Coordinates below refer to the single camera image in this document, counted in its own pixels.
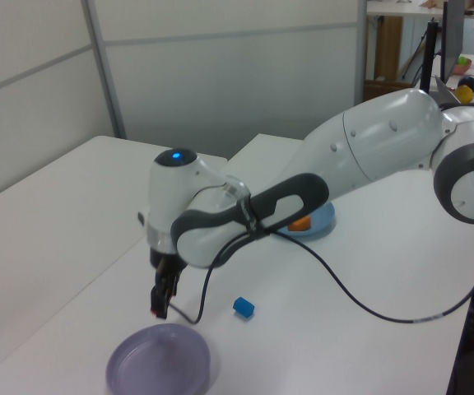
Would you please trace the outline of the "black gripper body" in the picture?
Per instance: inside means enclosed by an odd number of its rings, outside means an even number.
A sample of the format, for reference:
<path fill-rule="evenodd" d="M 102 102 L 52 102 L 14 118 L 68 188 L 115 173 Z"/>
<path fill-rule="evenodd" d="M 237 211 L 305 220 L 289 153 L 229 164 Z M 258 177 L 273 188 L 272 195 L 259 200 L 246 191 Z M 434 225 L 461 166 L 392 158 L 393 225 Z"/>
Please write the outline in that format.
<path fill-rule="evenodd" d="M 161 276 L 174 276 L 186 268 L 186 263 L 178 254 L 161 253 L 155 249 L 150 249 L 150 262 Z"/>

